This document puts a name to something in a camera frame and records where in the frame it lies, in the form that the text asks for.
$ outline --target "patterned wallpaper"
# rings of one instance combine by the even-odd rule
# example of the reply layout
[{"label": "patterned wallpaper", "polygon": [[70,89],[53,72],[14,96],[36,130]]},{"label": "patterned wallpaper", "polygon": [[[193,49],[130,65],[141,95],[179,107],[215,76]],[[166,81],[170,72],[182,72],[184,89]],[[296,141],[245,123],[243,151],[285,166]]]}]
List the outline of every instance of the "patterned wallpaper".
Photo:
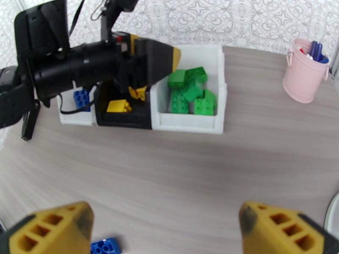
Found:
[{"label": "patterned wallpaper", "polygon": [[[48,0],[25,0],[34,6]],[[81,0],[68,0],[69,20]],[[72,44],[99,39],[90,14],[101,0],[86,0]],[[285,53],[295,37],[322,41],[334,51],[339,0],[140,0],[114,27],[172,44],[224,44]]]}]

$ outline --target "black bracket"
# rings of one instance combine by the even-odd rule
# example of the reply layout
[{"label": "black bracket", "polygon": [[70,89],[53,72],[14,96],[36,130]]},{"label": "black bracket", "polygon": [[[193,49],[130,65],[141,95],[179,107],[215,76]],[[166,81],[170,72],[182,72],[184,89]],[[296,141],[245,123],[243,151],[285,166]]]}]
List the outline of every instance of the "black bracket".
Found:
[{"label": "black bracket", "polygon": [[34,127],[36,120],[38,119],[40,108],[40,101],[35,99],[33,109],[23,116],[24,122],[22,125],[21,139],[24,141],[29,141],[33,136]]}]

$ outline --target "wooden table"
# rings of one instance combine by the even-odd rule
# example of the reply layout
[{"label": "wooden table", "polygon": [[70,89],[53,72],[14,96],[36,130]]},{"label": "wooden table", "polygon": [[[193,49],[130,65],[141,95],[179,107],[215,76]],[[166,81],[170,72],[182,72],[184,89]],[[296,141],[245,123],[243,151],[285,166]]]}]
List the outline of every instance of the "wooden table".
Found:
[{"label": "wooden table", "polygon": [[225,48],[223,135],[61,125],[42,108],[34,138],[0,152],[0,218],[79,200],[93,240],[130,253],[241,253],[238,210],[257,200],[322,223],[338,190],[339,97],[331,81],[303,105],[283,90],[283,55]]}]

